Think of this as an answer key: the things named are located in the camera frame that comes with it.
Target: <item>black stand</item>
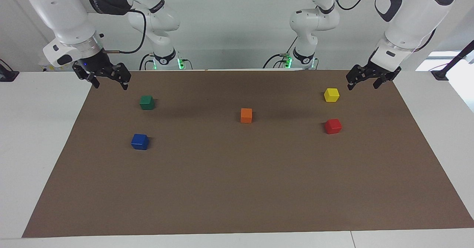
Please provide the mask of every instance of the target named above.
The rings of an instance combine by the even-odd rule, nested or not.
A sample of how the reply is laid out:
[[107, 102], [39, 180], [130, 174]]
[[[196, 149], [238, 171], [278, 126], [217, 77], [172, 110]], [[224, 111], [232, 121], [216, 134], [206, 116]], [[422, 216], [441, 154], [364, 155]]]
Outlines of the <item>black stand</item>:
[[474, 50], [474, 40], [471, 43], [469, 43], [469, 45], [467, 45], [458, 55], [456, 55], [456, 57], [454, 57], [454, 59], [443, 68], [443, 70], [431, 71], [431, 73], [433, 74], [436, 80], [449, 81], [449, 79], [447, 79], [446, 77], [447, 71], [451, 70], [453, 66], [455, 66], [460, 60], [462, 60], [466, 55], [471, 53], [473, 50]]
[[14, 81], [18, 74], [20, 72], [18, 71], [8, 71], [4, 66], [0, 64], [0, 75], [3, 77], [0, 77], [0, 82], [12, 82]]

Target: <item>black plastic base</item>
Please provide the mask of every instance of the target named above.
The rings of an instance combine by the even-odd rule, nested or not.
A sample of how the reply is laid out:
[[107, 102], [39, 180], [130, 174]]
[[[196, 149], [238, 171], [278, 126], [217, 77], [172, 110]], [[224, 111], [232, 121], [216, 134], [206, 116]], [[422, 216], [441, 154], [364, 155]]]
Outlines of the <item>black plastic base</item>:
[[446, 74], [443, 74], [441, 71], [431, 71], [431, 73], [433, 74], [433, 77], [435, 77], [436, 80], [449, 81], [449, 79], [447, 79], [446, 77]]
[[2, 77], [0, 79], [0, 82], [13, 82], [17, 78], [17, 76], [20, 72], [18, 72], [18, 71], [9, 71], [9, 73], [10, 73], [10, 76], [9, 77]]

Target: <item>orange cube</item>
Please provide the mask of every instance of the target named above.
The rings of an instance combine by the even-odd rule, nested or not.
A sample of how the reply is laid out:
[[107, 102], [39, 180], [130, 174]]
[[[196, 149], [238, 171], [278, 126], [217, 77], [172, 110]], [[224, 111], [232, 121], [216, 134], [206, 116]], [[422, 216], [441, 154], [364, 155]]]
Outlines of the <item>orange cube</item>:
[[252, 109], [242, 108], [240, 110], [240, 123], [252, 123]]

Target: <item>green cube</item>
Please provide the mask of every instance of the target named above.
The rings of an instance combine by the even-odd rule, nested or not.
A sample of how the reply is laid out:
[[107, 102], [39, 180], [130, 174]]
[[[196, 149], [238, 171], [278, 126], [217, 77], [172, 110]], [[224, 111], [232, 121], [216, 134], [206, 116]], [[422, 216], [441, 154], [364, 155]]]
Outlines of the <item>green cube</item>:
[[154, 99], [152, 96], [142, 96], [140, 98], [140, 107], [142, 110], [153, 110], [154, 109]]

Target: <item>yellow cube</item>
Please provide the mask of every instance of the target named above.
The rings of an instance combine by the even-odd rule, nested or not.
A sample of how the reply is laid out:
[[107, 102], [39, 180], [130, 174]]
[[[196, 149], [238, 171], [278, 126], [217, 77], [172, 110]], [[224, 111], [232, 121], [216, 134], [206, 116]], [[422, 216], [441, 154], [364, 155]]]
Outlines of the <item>yellow cube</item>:
[[335, 103], [339, 99], [339, 91], [337, 89], [332, 88], [326, 89], [326, 92], [324, 93], [324, 98], [328, 103]]

